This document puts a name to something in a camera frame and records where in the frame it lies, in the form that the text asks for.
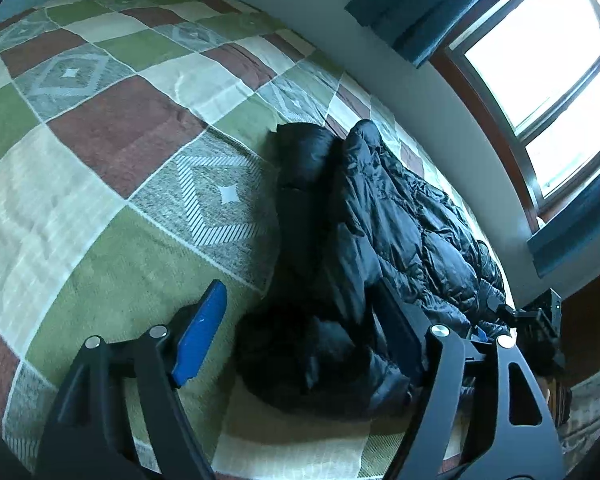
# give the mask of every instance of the patchwork quilt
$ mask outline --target patchwork quilt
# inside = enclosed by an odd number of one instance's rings
[[[84,340],[135,338],[218,278],[228,309],[180,399],[219,476],[382,476],[406,420],[297,420],[250,396],[230,359],[235,324],[266,293],[278,254],[276,125],[344,137],[361,118],[485,240],[391,111],[254,7],[52,0],[0,24],[0,433],[29,469]],[[155,468],[127,386],[139,454]]]

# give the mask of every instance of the window pane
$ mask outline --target window pane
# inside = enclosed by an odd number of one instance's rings
[[[600,73],[527,146],[542,195],[547,196],[600,150]]]
[[[599,55],[589,0],[524,0],[466,53],[514,128],[553,105]]]

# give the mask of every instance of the black puffer jacket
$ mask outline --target black puffer jacket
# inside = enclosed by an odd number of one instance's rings
[[[404,411],[417,384],[391,361],[365,289],[380,277],[461,336],[504,302],[502,277],[459,209],[382,142],[371,121],[346,140],[314,124],[278,127],[281,252],[261,309],[241,320],[247,388],[286,412],[355,420]]]

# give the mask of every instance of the window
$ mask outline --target window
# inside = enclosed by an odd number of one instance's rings
[[[490,137],[532,230],[600,169],[598,0],[481,0],[432,63]]]

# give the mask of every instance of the white wall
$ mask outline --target white wall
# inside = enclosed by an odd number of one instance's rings
[[[45,0],[4,0],[0,21]],[[566,297],[600,273],[600,237],[544,280],[526,248],[526,219],[498,157],[455,92],[360,27],[349,0],[244,0],[280,18],[377,95],[462,194],[498,253],[517,304],[552,286]]]

